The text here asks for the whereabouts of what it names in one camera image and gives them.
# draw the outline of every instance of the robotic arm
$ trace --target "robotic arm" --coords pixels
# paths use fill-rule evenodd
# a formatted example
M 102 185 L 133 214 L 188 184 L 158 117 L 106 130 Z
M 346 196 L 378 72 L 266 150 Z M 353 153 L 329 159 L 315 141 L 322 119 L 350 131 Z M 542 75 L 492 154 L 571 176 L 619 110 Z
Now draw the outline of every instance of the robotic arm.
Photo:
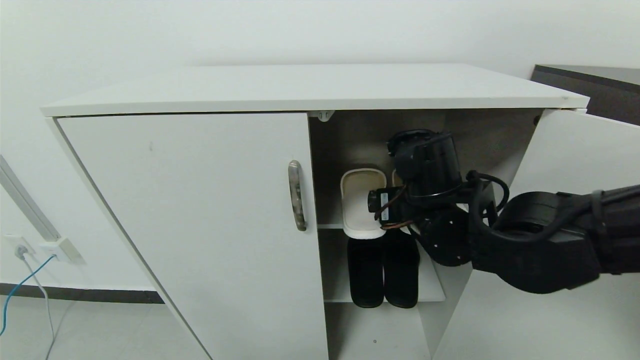
M 640 272 L 640 185 L 586 195 L 528 192 L 508 201 L 496 177 L 471 171 L 462 179 L 450 133 L 404 131 L 387 147 L 404 186 L 372 191 L 369 211 L 383 229 L 406 226 L 441 265 L 471 261 L 531 293 Z M 504 189 L 497 205 L 491 182 Z

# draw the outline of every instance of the white floor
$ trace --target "white floor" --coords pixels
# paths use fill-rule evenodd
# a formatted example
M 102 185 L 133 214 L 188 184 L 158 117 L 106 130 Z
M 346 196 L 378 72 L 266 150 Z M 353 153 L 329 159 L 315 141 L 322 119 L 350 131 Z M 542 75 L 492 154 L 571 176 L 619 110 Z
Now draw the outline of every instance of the white floor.
M 44 299 L 12 298 L 0 359 L 43 360 L 46 314 Z M 51 300 L 51 315 L 60 329 L 49 360 L 207 359 L 165 305 Z

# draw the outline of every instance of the black slipper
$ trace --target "black slipper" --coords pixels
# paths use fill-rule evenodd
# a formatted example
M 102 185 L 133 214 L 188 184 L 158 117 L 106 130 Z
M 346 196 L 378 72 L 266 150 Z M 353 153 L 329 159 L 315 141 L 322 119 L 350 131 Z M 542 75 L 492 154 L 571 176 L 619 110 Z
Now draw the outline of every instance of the black slipper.
M 382 278 L 382 240 L 349 239 L 349 287 L 351 299 L 360 307 L 376 307 L 385 299 Z
M 400 229 L 387 230 L 383 239 L 387 301 L 405 309 L 414 307 L 418 303 L 418 246 Z

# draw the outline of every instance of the cabinet door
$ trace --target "cabinet door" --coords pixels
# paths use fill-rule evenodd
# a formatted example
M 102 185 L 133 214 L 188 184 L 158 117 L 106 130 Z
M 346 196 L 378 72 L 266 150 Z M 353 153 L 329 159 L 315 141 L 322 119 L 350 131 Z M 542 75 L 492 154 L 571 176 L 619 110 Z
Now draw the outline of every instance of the cabinet door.
M 568 110 L 542 115 L 511 185 L 591 193 L 640 183 L 640 127 Z M 473 271 L 435 360 L 640 359 L 640 274 L 530 294 Z
M 211 357 L 327 359 L 304 113 L 58 122 L 165 302 Z M 292 212 L 292 160 L 306 231 Z

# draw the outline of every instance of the metal handle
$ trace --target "metal handle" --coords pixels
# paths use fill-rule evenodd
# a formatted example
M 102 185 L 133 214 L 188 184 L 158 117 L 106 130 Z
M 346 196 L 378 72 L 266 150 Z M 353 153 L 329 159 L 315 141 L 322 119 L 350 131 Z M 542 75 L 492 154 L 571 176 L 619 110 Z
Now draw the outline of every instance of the metal handle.
M 289 191 L 291 192 L 291 207 L 296 227 L 300 231 L 306 231 L 307 222 L 305 221 L 305 212 L 302 209 L 302 191 L 300 191 L 300 168 L 300 163 L 296 160 L 289 163 Z

